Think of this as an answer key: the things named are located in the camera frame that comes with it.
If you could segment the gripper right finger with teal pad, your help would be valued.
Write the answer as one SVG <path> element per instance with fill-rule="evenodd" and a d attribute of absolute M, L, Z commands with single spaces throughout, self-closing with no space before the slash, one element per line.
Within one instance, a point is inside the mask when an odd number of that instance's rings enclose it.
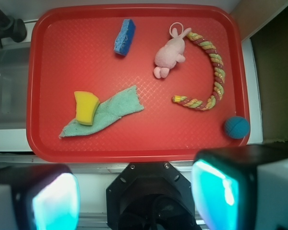
<path fill-rule="evenodd" d="M 288 144 L 201 150 L 191 189 L 210 230 L 288 230 Z"/>

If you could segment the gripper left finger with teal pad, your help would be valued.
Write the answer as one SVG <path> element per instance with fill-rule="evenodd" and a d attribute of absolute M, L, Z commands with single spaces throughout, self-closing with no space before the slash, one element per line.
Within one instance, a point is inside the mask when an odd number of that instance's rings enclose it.
<path fill-rule="evenodd" d="M 77 178 L 64 164 L 0 168 L 0 230 L 75 230 Z"/>

